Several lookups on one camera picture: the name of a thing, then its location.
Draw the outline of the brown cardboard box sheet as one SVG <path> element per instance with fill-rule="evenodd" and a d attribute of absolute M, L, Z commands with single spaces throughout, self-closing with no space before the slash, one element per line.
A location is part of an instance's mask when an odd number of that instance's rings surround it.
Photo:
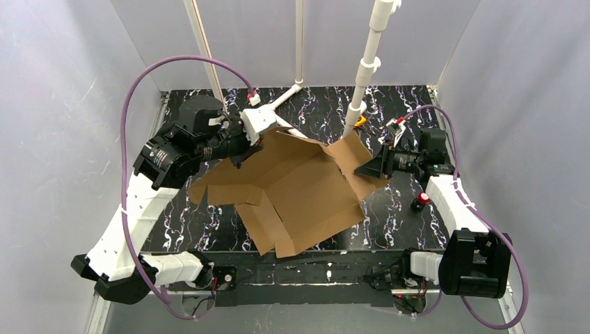
<path fill-rule="evenodd" d="M 188 189 L 190 200 L 234 205 L 255 247 L 291 257 L 361 222 L 361 202 L 385 178 L 356 175 L 372 159 L 357 134 L 331 145 L 269 132 L 240 169 L 224 159 Z"/>

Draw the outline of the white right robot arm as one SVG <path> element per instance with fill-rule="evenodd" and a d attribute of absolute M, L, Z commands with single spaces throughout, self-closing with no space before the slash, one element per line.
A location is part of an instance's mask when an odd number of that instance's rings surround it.
<path fill-rule="evenodd" d="M 449 228 L 442 254 L 407 250 L 401 257 L 398 277 L 431 281 L 447 295 L 499 299 L 507 288 L 511 251 L 508 234 L 493 232 L 473 213 L 474 205 L 463 195 L 454 176 L 446 148 L 446 133 L 422 129 L 418 147 L 399 146 L 402 134 L 386 141 L 372 159 L 354 170 L 356 175 L 388 178 L 394 172 L 414 175 L 423 187 L 412 201 L 415 212 L 432 204 Z"/>

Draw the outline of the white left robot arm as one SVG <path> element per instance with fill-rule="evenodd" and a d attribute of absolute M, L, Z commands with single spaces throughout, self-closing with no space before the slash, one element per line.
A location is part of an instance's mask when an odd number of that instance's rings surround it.
<path fill-rule="evenodd" d="M 174 283 L 214 291 L 216 265 L 202 253 L 148 255 L 141 249 L 165 208 L 204 162 L 223 159 L 242 167 L 277 124 L 269 105 L 227 113 L 212 96 L 183 101 L 177 116 L 142 147 L 133 173 L 123 177 L 117 212 L 95 246 L 73 258 L 73 270 L 93 281 L 103 299 L 126 305 L 149 294 L 166 296 L 167 286 Z"/>

